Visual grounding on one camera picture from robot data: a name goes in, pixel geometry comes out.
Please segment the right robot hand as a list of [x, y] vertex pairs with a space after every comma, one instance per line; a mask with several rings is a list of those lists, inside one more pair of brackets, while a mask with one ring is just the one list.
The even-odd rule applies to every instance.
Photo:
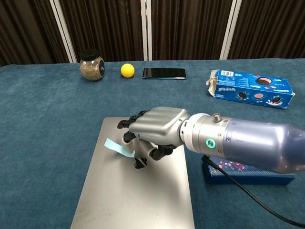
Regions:
[[130, 144], [137, 138], [147, 153], [147, 156], [135, 158], [135, 168], [146, 167], [148, 157], [159, 161], [183, 145], [180, 129], [183, 122], [189, 118], [190, 115], [186, 109], [159, 106], [151, 110], [140, 111], [129, 119], [121, 120], [117, 124], [117, 128], [128, 129], [123, 135], [123, 142]]

